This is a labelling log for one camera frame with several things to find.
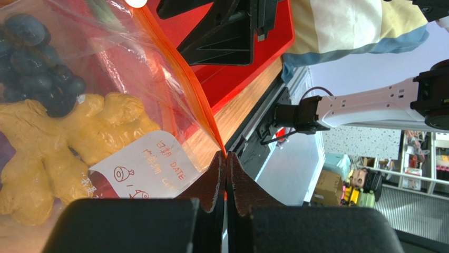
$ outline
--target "red tray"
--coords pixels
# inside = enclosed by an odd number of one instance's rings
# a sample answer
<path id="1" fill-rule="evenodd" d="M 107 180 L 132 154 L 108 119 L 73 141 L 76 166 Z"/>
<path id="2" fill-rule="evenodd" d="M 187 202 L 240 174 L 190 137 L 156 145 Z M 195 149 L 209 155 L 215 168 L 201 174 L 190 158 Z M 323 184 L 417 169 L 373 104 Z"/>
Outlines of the red tray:
<path id="1" fill-rule="evenodd" d="M 159 0 L 149 0 L 148 8 L 167 37 L 177 47 L 205 16 L 212 4 L 208 4 L 167 20 L 161 20 L 156 7 Z M 294 41 L 290 1 L 278 3 L 275 28 L 268 39 L 258 42 L 255 38 L 254 63 L 250 66 L 198 65 L 193 66 L 204 92 L 216 114 L 230 100 L 250 84 L 263 70 L 277 59 Z"/>

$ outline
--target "pillow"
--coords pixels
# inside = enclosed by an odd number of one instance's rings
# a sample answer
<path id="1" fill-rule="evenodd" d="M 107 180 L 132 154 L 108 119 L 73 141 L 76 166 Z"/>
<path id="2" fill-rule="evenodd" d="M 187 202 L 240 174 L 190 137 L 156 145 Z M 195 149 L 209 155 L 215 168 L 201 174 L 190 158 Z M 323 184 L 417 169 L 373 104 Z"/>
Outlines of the pillow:
<path id="1" fill-rule="evenodd" d="M 300 66 L 348 54 L 412 51 L 428 38 L 427 20 L 411 1 L 291 0 L 295 43 L 283 55 L 285 82 Z"/>

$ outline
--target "cable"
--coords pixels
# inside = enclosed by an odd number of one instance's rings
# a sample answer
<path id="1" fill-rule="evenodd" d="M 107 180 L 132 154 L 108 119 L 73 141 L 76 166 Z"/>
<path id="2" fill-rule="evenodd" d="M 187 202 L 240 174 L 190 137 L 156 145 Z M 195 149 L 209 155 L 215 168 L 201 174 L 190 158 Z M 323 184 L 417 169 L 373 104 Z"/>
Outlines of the cable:
<path id="1" fill-rule="evenodd" d="M 269 141 L 264 141 L 264 142 L 261 142 L 260 144 L 261 145 L 267 145 L 267 144 L 270 144 L 270 143 L 273 143 L 273 142 L 276 142 L 276 141 L 280 141 L 280 140 L 285 139 L 286 137 L 289 137 L 290 135 L 293 135 L 295 133 L 298 133 L 298 131 L 295 130 L 295 131 L 286 133 L 286 134 L 282 135 L 281 137 L 277 137 L 277 138 L 271 139 Z"/>
<path id="2" fill-rule="evenodd" d="M 308 90 L 302 95 L 301 99 L 299 100 L 299 104 L 301 104 L 301 101 L 302 101 L 304 98 L 306 98 L 307 94 L 309 94 L 311 91 L 314 91 L 314 90 L 322 90 L 322 91 L 326 92 L 329 96 L 334 96 L 334 95 L 332 94 L 332 92 L 330 92 L 328 89 L 326 89 L 326 88 L 324 88 L 324 87 L 321 87 L 321 86 L 312 87 L 312 88 L 308 89 Z M 288 132 L 288 133 L 286 133 L 286 134 L 284 134 L 284 135 L 282 135 L 282 136 L 280 136 L 280 137 L 271 139 L 271 140 L 269 140 L 269 141 L 261 142 L 260 144 L 261 144 L 261 145 L 267 145 L 267 144 L 270 144 L 270 143 L 273 143 L 273 142 L 276 142 L 276 141 L 280 141 L 280 140 L 285 139 L 285 138 L 289 137 L 290 135 L 293 135 L 293 134 L 298 133 L 298 132 L 299 132 L 298 130 L 290 131 L 290 132 Z"/>
<path id="3" fill-rule="evenodd" d="M 304 93 L 304 95 L 302 95 L 301 100 L 299 100 L 299 103 L 301 103 L 301 101 L 302 101 L 304 98 L 306 98 L 307 94 L 309 94 L 311 91 L 314 91 L 314 90 L 322 90 L 322 91 L 325 91 L 329 96 L 334 96 L 334 95 L 332 94 L 332 92 L 330 92 L 328 89 L 326 89 L 326 88 L 324 88 L 324 87 L 317 86 L 317 87 L 312 87 L 312 88 L 308 89 L 308 90 Z"/>

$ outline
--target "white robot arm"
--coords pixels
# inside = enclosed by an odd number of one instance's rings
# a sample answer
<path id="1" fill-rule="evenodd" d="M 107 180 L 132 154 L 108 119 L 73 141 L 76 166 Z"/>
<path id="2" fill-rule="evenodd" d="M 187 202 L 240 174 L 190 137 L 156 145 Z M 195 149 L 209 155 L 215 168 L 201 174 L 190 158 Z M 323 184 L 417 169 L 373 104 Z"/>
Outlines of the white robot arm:
<path id="1" fill-rule="evenodd" d="M 340 125 L 449 131 L 449 60 L 415 78 L 344 96 L 313 96 L 279 104 L 274 123 L 314 134 Z"/>

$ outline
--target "ziplock bag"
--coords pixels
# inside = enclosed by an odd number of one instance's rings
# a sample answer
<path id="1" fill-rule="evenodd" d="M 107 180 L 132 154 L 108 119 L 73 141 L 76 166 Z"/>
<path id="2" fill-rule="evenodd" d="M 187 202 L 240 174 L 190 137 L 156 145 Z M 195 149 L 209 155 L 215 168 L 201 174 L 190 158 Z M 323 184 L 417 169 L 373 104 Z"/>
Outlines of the ziplock bag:
<path id="1" fill-rule="evenodd" d="M 39 251 L 76 199 L 176 197 L 209 162 L 193 134 L 224 150 L 146 7 L 18 0 L 0 21 L 0 250 Z"/>

